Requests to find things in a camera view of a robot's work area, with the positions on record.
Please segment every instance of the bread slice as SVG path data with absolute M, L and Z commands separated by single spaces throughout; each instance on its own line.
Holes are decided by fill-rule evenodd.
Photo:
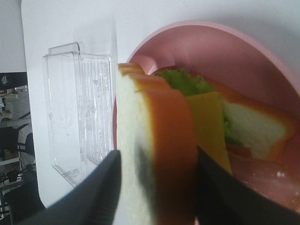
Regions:
M 247 98 L 213 80 L 207 80 L 222 93 L 224 112 L 232 118 L 232 133 L 246 148 L 251 149 L 252 156 L 280 161 L 285 142 L 299 128 L 298 120 L 271 105 Z
M 121 64 L 117 74 L 121 197 L 130 224 L 192 225 L 197 149 L 189 106 L 163 78 L 136 72 L 137 64 Z

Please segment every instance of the white table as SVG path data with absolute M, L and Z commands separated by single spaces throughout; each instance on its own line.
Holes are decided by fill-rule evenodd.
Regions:
M 99 26 L 116 20 L 118 62 L 125 62 L 149 34 L 173 22 L 201 19 L 230 25 L 261 41 L 300 74 L 298 0 L 23 0 L 26 53 L 37 179 L 49 206 L 72 187 L 51 166 L 46 125 L 42 56 L 49 47 L 83 41 L 98 53 Z

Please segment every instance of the pink bowl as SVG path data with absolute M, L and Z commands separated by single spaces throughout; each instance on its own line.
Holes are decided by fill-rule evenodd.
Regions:
M 143 40 L 128 62 L 139 63 L 147 74 L 167 66 L 189 68 L 300 120 L 296 73 L 257 40 L 231 27 L 208 21 L 170 24 Z M 299 134 L 288 141 L 283 158 L 294 171 L 300 171 L 298 146 Z

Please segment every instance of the cheese slice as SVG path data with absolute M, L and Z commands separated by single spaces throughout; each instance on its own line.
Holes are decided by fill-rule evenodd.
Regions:
M 197 131 L 197 144 L 232 174 L 224 139 L 222 99 L 218 92 L 186 97 Z

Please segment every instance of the orange crust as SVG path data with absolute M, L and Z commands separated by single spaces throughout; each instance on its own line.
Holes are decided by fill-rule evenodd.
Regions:
M 143 69 L 137 63 L 120 63 L 120 64 L 118 64 L 118 69 L 123 76 L 125 76 L 128 73 L 145 74 Z
M 289 115 L 288 113 L 276 109 L 269 104 L 245 97 L 237 93 L 236 91 L 233 91 L 232 89 L 222 84 L 219 84 L 209 78 L 205 79 L 209 81 L 213 86 L 215 86 L 218 91 L 221 92 L 223 99 L 225 99 L 226 101 L 230 103 L 244 105 L 251 109 L 257 110 L 260 113 L 263 113 L 266 116 L 275 119 L 277 122 L 283 124 L 286 127 L 285 135 L 276 143 L 274 143 L 271 151 L 269 152 L 268 157 L 266 158 L 266 160 L 269 161 L 280 162 L 284 151 L 285 142 L 296 134 L 296 132 L 299 129 L 299 121 L 295 117 Z
M 135 82 L 138 90 L 157 88 L 157 89 L 170 89 L 169 84 L 164 78 L 159 76 L 150 76 L 142 74 L 128 74 L 130 78 Z
M 192 113 L 178 90 L 147 89 L 140 93 L 152 118 L 157 224 L 192 225 L 198 155 Z

